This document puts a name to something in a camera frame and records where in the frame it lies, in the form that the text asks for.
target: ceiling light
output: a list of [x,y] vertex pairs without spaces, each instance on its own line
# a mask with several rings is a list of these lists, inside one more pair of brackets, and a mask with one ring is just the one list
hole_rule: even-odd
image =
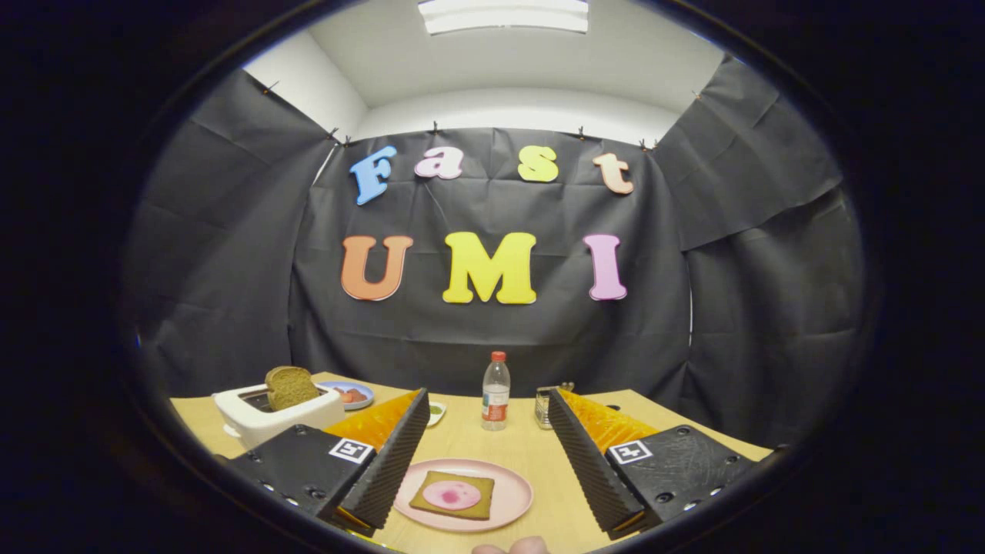
[[429,0],[418,4],[431,35],[483,27],[537,27],[588,33],[584,0]]

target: white wall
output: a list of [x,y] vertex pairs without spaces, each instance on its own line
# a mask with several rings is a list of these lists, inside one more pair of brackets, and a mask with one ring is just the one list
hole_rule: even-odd
[[372,109],[353,136],[368,138],[432,129],[504,127],[577,133],[653,144],[680,117],[653,105],[554,89],[480,89],[430,95]]
[[337,136],[355,135],[366,104],[307,31],[293,35],[243,66],[257,81]]

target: wooden table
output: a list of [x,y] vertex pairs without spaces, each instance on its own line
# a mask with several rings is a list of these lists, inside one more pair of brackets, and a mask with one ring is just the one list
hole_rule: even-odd
[[[363,382],[320,373],[313,381]],[[407,390],[365,382],[375,394],[374,403],[385,402]],[[632,390],[586,394],[603,404],[617,404],[622,413],[661,431],[692,425],[726,447],[752,460],[763,459],[771,450],[743,443],[698,425]],[[612,541],[599,530],[578,486],[574,471],[564,456],[554,432],[538,427],[533,398],[510,398],[506,429],[484,431],[480,427],[482,399],[478,396],[431,394],[432,400],[448,409],[441,421],[427,428],[413,463],[442,457],[467,457],[497,463],[516,471],[534,488],[530,510],[513,523],[492,531],[453,533],[421,525],[391,510],[386,527],[373,540],[411,554],[468,554],[479,544],[495,544],[508,550],[513,541],[541,535],[556,554],[586,552]],[[211,452],[235,457],[245,450],[223,431],[223,418],[211,397],[173,398],[172,403],[188,429]],[[348,412],[351,416],[358,412]]]

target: pink spread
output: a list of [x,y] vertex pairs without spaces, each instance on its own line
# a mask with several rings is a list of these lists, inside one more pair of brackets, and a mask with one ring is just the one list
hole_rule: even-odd
[[462,481],[435,481],[424,489],[425,500],[444,510],[472,508],[483,499],[479,489]]

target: yellow letter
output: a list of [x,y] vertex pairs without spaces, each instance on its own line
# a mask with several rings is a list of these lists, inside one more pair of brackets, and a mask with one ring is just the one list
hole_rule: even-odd
[[451,246],[451,283],[441,295],[445,302],[472,302],[469,277],[483,302],[489,301],[500,277],[502,287],[495,298],[501,304],[533,304],[537,300],[537,293],[530,288],[530,249],[537,243],[533,235],[506,235],[492,259],[475,233],[452,233],[444,243]]
[[558,176],[558,166],[553,160],[558,155],[547,146],[524,146],[520,149],[520,176],[523,180],[549,182]]

